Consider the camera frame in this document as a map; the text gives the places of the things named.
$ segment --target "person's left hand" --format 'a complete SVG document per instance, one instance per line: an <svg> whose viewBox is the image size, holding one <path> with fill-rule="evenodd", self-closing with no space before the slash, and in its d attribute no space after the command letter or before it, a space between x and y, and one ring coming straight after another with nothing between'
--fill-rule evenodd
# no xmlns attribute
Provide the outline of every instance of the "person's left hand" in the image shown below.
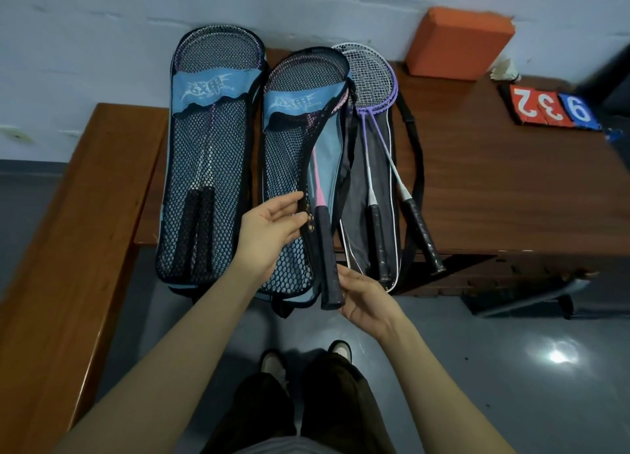
<svg viewBox="0 0 630 454"><path fill-rule="evenodd" d="M232 264L253 276L257 286L269 280L282 247L300 236L308 220L306 212L295 213L304 194L291 192L269 199L242 216L238 247Z"/></svg>

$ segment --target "orange box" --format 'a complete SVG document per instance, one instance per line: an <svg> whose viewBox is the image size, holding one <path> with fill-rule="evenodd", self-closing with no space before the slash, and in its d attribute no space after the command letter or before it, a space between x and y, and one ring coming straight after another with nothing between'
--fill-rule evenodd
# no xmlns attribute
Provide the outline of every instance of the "orange box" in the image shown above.
<svg viewBox="0 0 630 454"><path fill-rule="evenodd" d="M406 63L413 76L477 81L514 36L512 20L491 12L432 7Z"/></svg>

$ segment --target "black mesh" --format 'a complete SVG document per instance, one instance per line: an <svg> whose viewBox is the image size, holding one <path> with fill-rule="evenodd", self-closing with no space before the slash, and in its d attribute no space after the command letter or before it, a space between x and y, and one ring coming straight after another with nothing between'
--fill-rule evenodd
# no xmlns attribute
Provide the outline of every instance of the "black mesh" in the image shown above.
<svg viewBox="0 0 630 454"><path fill-rule="evenodd" d="M312 48L281 61L270 74L264 92L304 91L337 84L346 80L348 71L341 53ZM302 190L304 200L309 199L306 168L330 113L331 108L327 107L303 116L277 113L270 118L264 131L263 200L295 190ZM303 230L312 231L312 224ZM260 291L288 298L306 292L312 283L313 272L301 237L282 249L272 277Z"/></svg>
<svg viewBox="0 0 630 454"><path fill-rule="evenodd" d="M193 31L179 44L174 69L264 66L264 48L247 31L229 26ZM168 283L206 284L232 260L248 130L248 95L224 97L171 116L167 183L162 202L157 273Z"/></svg>

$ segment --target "sneaker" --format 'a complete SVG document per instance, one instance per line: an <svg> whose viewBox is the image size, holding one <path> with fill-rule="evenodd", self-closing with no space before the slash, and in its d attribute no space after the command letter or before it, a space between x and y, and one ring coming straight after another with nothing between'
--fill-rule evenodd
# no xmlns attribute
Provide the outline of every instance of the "sneaker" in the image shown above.
<svg viewBox="0 0 630 454"><path fill-rule="evenodd" d="M336 353L352 364L352 350L350 349L350 345L341 339L333 341L333 344L328 348L328 353Z"/></svg>
<svg viewBox="0 0 630 454"><path fill-rule="evenodd" d="M268 349L260 358L260 372L269 373L280 383L280 386L288 394L287 369L284 366L280 353L274 349Z"/></svg>

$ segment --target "gray floor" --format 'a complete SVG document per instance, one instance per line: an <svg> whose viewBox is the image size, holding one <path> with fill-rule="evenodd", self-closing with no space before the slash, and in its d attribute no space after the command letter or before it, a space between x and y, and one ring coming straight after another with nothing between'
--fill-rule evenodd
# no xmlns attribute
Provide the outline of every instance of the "gray floor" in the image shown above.
<svg viewBox="0 0 630 454"><path fill-rule="evenodd" d="M54 177L0 174L0 288L8 283L58 182ZM153 257L154 251L146 249L137 261L101 396L191 306L156 279ZM626 261L615 273L601 275L588 290L627 291L628 266ZM454 380L519 453L630 451L630 323L477 319L459 299L399 302ZM259 301L252 303L233 333L177 452L199 452L238 383L256 370L264 349L277 347L287 353L296 371L309 353L337 338L351 344L355 364L370 382L398 452L422 452L400 387L372 339L340 315L316 306L282 320Z"/></svg>

